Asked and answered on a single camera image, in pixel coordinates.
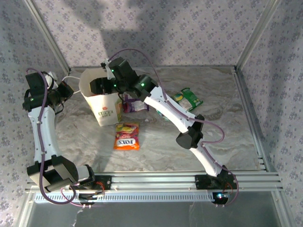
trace floral wallpaper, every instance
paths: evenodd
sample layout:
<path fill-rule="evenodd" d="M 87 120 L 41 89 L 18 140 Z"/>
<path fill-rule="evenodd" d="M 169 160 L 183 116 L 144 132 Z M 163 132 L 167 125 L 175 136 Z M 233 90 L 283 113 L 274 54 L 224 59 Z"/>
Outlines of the floral wallpaper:
<path fill-rule="evenodd" d="M 22 0 L 0 1 L 0 226 L 18 218 L 26 167 L 33 164 L 34 137 L 23 96 L 25 69 L 52 70 L 63 76 Z"/>
<path fill-rule="evenodd" d="M 156 65 L 235 65 L 267 0 L 35 0 L 69 66 L 122 48 Z M 136 52 L 132 65 L 146 65 Z"/>
<path fill-rule="evenodd" d="M 243 68 L 265 150 L 303 226 L 303 2 L 283 0 Z"/>

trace enclosure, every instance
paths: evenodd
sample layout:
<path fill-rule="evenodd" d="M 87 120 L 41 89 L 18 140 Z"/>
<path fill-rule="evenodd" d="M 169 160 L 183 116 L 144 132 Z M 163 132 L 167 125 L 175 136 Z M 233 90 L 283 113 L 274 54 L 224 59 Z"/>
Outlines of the enclosure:
<path fill-rule="evenodd" d="M 86 68 L 99 67 L 120 49 L 137 48 L 150 57 L 169 95 L 189 87 L 203 100 L 193 113 L 223 128 L 224 141 L 209 147 L 239 176 L 238 202 L 228 209 L 235 214 L 248 209 L 249 214 L 247 204 L 255 199 L 266 207 L 270 220 L 277 220 L 271 226 L 303 226 L 301 1 L 5 0 L 0 7 L 1 225 L 12 226 L 24 218 L 28 226 L 35 222 L 42 225 L 43 220 L 53 218 L 43 216 L 51 210 L 69 213 L 67 219 L 58 218 L 66 225 L 73 224 L 75 215 L 75 226 L 83 225 L 83 215 L 89 215 L 92 223 L 98 221 L 93 219 L 97 208 L 90 214 L 87 210 L 77 213 L 79 209 L 70 205 L 57 209 L 39 200 L 37 189 L 29 190 L 26 167 L 33 164 L 34 140 L 27 112 L 22 109 L 28 89 L 26 68 L 54 71 L 61 79 L 79 77 Z M 139 53 L 128 51 L 120 56 L 128 59 L 138 74 L 156 79 Z M 77 80 L 67 82 L 78 90 Z M 56 125 L 60 150 L 76 165 L 89 164 L 100 175 L 111 173 L 113 185 L 121 188 L 121 193 L 145 187 L 139 181 L 121 180 L 132 179 L 132 175 L 142 177 L 146 187 L 177 184 L 179 192 L 184 192 L 187 187 L 191 189 L 196 173 L 204 173 L 196 157 L 175 142 L 177 128 L 155 109 L 123 114 L 122 121 L 139 122 L 139 151 L 113 150 L 115 127 L 100 127 L 81 93 L 74 94 Z M 206 140 L 220 137 L 209 125 L 203 126 L 202 133 Z M 176 182 L 170 178 L 174 174 L 180 177 Z M 152 177 L 160 177 L 160 182 L 153 182 Z M 189 226 L 182 218 L 190 219 L 190 226 L 210 221 L 219 225 L 209 202 L 181 201 L 123 206 L 141 217 L 145 217 L 140 213 L 143 207 L 157 217 L 156 210 L 171 210 L 180 214 L 176 222 L 180 226 Z M 252 207 L 256 211 L 253 215 L 259 217 L 252 224 L 270 226 L 258 205 Z M 197 219 L 206 210 L 209 215 Z M 168 226 L 160 219 L 158 226 Z M 123 226 L 116 221 L 107 224 Z M 239 219 L 234 224 L 241 226 L 243 222 Z"/>

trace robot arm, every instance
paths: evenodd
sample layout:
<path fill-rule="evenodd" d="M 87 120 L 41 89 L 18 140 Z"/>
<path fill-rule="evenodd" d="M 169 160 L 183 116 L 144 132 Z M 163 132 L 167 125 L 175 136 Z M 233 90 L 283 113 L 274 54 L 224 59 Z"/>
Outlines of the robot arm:
<path fill-rule="evenodd" d="M 23 107 L 28 111 L 32 123 L 35 141 L 34 165 L 27 168 L 28 176 L 39 185 L 40 166 L 42 161 L 41 144 L 38 136 L 38 116 L 44 98 L 44 82 L 38 73 L 26 75 L 30 89 L 26 92 Z M 76 167 L 64 158 L 59 150 L 55 135 L 55 110 L 70 98 L 73 90 L 65 82 L 57 85 L 53 78 L 46 78 L 48 92 L 46 106 L 43 110 L 40 130 L 45 148 L 45 167 L 43 171 L 43 190 L 52 192 L 64 186 L 80 183 L 88 184 L 95 181 L 92 169 L 88 166 Z"/>
<path fill-rule="evenodd" d="M 214 154 L 212 152 L 207 154 L 201 145 L 203 124 L 193 119 L 204 120 L 202 115 L 195 116 L 184 110 L 168 95 L 163 94 L 162 88 L 158 86 L 156 81 L 147 75 L 137 76 L 129 63 L 121 57 L 111 62 L 105 61 L 101 66 L 107 70 L 107 73 L 110 73 L 108 78 L 112 78 L 112 74 L 114 74 L 115 79 L 112 81 L 118 92 L 127 92 L 133 98 L 138 98 L 154 107 L 178 128 L 180 134 L 176 138 L 176 142 L 183 148 L 189 149 L 198 158 L 209 176 L 221 177 L 223 174 L 226 175 L 225 170 L 211 159 Z"/>

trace metal extrusion bar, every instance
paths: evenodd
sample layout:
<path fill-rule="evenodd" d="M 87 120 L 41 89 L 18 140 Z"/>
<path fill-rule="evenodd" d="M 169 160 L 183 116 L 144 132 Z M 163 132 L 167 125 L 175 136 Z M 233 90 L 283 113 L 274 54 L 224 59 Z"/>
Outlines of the metal extrusion bar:
<path fill-rule="evenodd" d="M 38 28 L 40 29 L 40 32 L 42 33 L 43 37 L 45 38 L 47 44 L 51 48 L 52 52 L 55 55 L 55 58 L 59 62 L 60 66 L 63 69 L 64 75 L 68 74 L 70 71 L 70 68 L 61 53 L 58 45 L 56 44 L 55 40 L 53 39 L 53 36 L 51 35 L 50 31 L 48 30 L 48 27 L 46 26 L 45 22 L 43 21 L 43 18 L 41 14 L 39 13 L 39 10 L 35 6 L 34 2 L 32 0 L 23 0 L 25 5 L 27 6 L 29 12 L 34 18 L 34 21 L 36 22 Z"/>
<path fill-rule="evenodd" d="M 264 162 L 264 166 L 268 171 L 274 171 L 274 168 L 272 167 L 272 165 L 269 163 L 268 159 L 267 159 L 267 155 L 264 151 L 262 142 L 261 142 L 261 135 L 259 130 L 257 130 L 257 123 L 253 118 L 253 113 L 254 110 L 252 109 L 253 107 L 250 106 L 249 104 L 249 97 L 248 94 L 244 92 L 243 89 L 243 83 L 245 83 L 241 77 L 242 77 L 242 72 L 241 70 L 238 72 L 235 72 L 235 70 L 233 71 L 233 75 L 236 81 L 236 85 L 237 88 L 239 90 L 239 94 L 242 100 L 242 105 L 244 108 L 244 112 L 246 114 L 246 118 L 248 120 L 249 123 L 249 127 L 250 127 L 250 131 L 251 131 L 251 135 L 253 137 L 254 143 L 255 143 L 255 147 L 257 149 L 257 153 L 259 156 L 261 156 L 263 158 L 263 162 Z"/>
<path fill-rule="evenodd" d="M 292 212 L 289 208 L 285 192 L 274 191 L 271 193 L 276 206 L 276 210 L 283 227 L 295 227 L 296 223 L 294 221 Z"/>
<path fill-rule="evenodd" d="M 102 173 L 111 175 L 111 189 L 106 193 L 154 193 L 154 192 L 219 192 L 220 190 L 197 190 L 195 175 L 205 175 L 205 172 L 121 172 Z M 266 171 L 234 171 L 239 181 L 239 191 L 280 191 L 282 184 L 277 173 Z M 36 185 L 29 184 L 26 191 L 39 192 Z M 93 190 L 81 190 L 80 193 L 94 193 Z"/>
<path fill-rule="evenodd" d="M 19 217 L 16 220 L 16 223 L 19 223 L 19 227 L 23 226 L 23 223 L 27 223 L 30 217 L 30 213 L 33 208 L 33 201 L 36 197 L 36 194 L 30 193 L 27 197 L 24 198 L 23 206 L 21 212 L 19 213 Z"/>
<path fill-rule="evenodd" d="M 244 50 L 242 51 L 238 62 L 237 69 L 240 70 L 245 65 L 246 61 L 250 57 L 254 47 L 256 46 L 258 40 L 260 39 L 262 33 L 264 32 L 267 24 L 269 23 L 271 17 L 273 16 L 276 8 L 278 7 L 281 0 L 269 0 L 265 9 L 258 21 L 254 31 L 252 32 L 250 39 L 248 40 Z"/>
<path fill-rule="evenodd" d="M 67 198 L 72 197 L 72 192 L 64 193 Z M 66 199 L 58 192 L 48 195 L 52 200 L 65 201 Z M 105 193 L 103 196 L 97 197 L 97 200 L 91 202 L 213 202 L 213 194 L 211 192 L 150 192 L 150 193 L 133 193 L 133 192 L 117 192 Z M 46 199 L 36 193 L 35 202 L 44 203 Z"/>

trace black bracket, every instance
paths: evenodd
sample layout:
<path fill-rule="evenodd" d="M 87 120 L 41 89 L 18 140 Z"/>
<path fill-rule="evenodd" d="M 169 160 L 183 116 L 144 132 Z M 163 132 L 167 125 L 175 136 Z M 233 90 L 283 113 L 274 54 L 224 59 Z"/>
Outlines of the black bracket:
<path fill-rule="evenodd" d="M 108 67 L 113 72 L 114 89 L 119 92 L 127 92 L 132 98 L 138 98 L 142 102 L 151 96 L 150 92 L 158 86 L 157 82 L 148 75 L 140 75 L 132 69 L 129 62 L 122 57 L 112 60 Z"/>
<path fill-rule="evenodd" d="M 41 163 L 36 161 L 27 168 L 27 175 L 39 185 Z M 43 171 L 43 186 L 46 192 L 53 192 L 78 181 L 77 167 L 63 156 L 53 155 L 52 159 L 45 161 Z"/>
<path fill-rule="evenodd" d="M 200 114 L 195 118 L 204 121 L 204 117 Z M 176 138 L 177 144 L 185 149 L 197 148 L 198 142 L 203 138 L 202 127 L 203 123 L 194 122 L 192 126 L 187 128 L 187 132 L 178 135 Z"/>
<path fill-rule="evenodd" d="M 104 190 L 110 190 L 112 184 L 112 176 L 109 175 L 96 175 L 95 181 L 90 183 L 89 185 L 81 185 L 78 187 L 75 187 L 76 190 L 80 190 L 79 193 L 79 202 L 82 205 L 93 205 L 95 202 L 88 202 L 90 201 L 96 201 L 97 196 L 101 193 L 104 193 Z M 85 190 L 94 190 L 95 193 L 87 194 L 87 193 L 81 193 L 81 191 Z"/>
<path fill-rule="evenodd" d="M 229 183 L 233 190 L 237 189 L 237 184 L 231 174 L 226 170 L 222 170 L 217 177 L 210 175 L 195 175 L 195 183 L 197 190 L 224 190 Z"/>

